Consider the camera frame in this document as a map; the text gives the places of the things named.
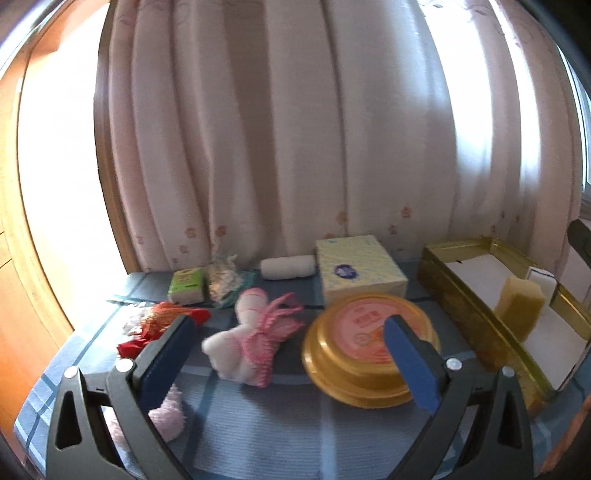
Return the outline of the yellow patterned tissue box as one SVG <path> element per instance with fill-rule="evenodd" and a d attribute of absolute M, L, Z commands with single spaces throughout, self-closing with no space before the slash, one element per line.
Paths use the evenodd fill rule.
<path fill-rule="evenodd" d="M 315 248 L 325 306 L 365 293 L 405 298 L 408 277 L 375 236 L 322 239 Z"/>

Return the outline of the wooden cabinet door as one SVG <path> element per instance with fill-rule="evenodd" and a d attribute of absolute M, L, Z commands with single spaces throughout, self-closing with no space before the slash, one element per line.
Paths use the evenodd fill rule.
<path fill-rule="evenodd" d="M 110 1 L 28 1 L 1 54 L 1 431 L 126 270 L 107 105 Z"/>

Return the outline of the green tissue pack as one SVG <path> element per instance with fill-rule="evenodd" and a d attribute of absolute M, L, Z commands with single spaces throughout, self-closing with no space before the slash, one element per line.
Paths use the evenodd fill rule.
<path fill-rule="evenodd" d="M 202 268 L 175 271 L 168 288 L 168 301 L 177 305 L 200 304 L 204 302 L 204 283 Z"/>

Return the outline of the yellow sponge block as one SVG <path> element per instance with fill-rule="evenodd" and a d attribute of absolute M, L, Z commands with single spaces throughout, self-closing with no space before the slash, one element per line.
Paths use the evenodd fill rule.
<path fill-rule="evenodd" d="M 504 282 L 494 314 L 523 342 L 533 331 L 544 305 L 545 297 L 536 283 L 511 276 Z"/>

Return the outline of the white gauze roll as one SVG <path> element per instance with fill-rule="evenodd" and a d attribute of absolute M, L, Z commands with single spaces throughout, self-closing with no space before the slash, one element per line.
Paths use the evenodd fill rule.
<path fill-rule="evenodd" d="M 260 274 L 266 280 L 290 280 L 315 274 L 314 255 L 277 257 L 264 259 L 260 263 Z"/>

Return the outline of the white foam block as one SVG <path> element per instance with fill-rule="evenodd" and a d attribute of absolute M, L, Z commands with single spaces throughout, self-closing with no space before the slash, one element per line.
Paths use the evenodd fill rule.
<path fill-rule="evenodd" d="M 530 266 L 526 274 L 526 279 L 536 283 L 540 287 L 545 297 L 545 305 L 548 306 L 558 285 L 555 276 L 545 269 Z"/>

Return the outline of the pink floral curtain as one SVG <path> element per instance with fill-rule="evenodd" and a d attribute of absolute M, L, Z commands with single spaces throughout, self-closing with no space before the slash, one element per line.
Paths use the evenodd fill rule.
<path fill-rule="evenodd" d="M 520 1 L 114 1 L 102 93 L 127 267 L 242 266 L 370 234 L 492 236 L 553 273 L 578 109 Z"/>

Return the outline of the pink fluffy cloth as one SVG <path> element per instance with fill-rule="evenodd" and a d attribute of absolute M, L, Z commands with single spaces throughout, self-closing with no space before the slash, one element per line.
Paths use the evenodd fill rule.
<path fill-rule="evenodd" d="M 114 409 L 105 407 L 103 416 L 114 444 L 124 451 L 130 452 L 130 447 L 124 437 Z M 182 394 L 175 384 L 170 387 L 161 405 L 148 412 L 148 417 L 166 443 L 180 436 L 184 430 L 185 416 L 182 409 Z"/>

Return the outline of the pink white knitted sock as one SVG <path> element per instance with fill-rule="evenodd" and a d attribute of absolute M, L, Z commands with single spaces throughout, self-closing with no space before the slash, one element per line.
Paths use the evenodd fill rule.
<path fill-rule="evenodd" d="M 297 319 L 303 310 L 293 292 L 272 300 L 263 289 L 247 289 L 235 302 L 238 324 L 206 338 L 201 352 L 219 378 L 266 388 L 280 345 L 303 327 Z"/>

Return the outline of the red gold embroidered pouch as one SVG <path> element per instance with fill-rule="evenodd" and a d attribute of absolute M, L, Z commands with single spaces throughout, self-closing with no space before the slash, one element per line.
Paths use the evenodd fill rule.
<path fill-rule="evenodd" d="M 178 317 L 188 317 L 197 326 L 211 319 L 211 313 L 170 302 L 135 307 L 134 314 L 123 327 L 126 340 L 116 347 L 120 358 L 136 359 L 144 348 L 158 340 Z"/>

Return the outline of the gold rectangular tin box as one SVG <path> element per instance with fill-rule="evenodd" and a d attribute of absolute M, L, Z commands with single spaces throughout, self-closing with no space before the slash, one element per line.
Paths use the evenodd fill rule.
<path fill-rule="evenodd" d="M 532 413 L 565 388 L 589 351 L 589 312 L 501 240 L 428 244 L 418 279 L 487 369 L 515 370 Z"/>

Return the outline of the round gold tin lid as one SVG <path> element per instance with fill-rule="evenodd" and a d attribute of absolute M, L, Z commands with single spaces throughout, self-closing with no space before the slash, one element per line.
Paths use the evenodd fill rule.
<path fill-rule="evenodd" d="M 304 337 L 301 359 L 312 382 L 339 402 L 363 409 L 395 407 L 412 400 L 383 339 L 385 321 L 400 315 L 436 350 L 441 343 L 428 315 L 388 294 L 359 294 L 332 303 Z"/>

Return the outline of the clear crinkly plastic bag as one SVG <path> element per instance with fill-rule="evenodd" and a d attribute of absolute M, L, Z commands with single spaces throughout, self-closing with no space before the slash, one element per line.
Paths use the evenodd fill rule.
<path fill-rule="evenodd" d="M 217 308 L 235 303 L 242 289 L 242 273 L 235 264 L 235 255 L 216 256 L 206 267 L 208 297 Z"/>

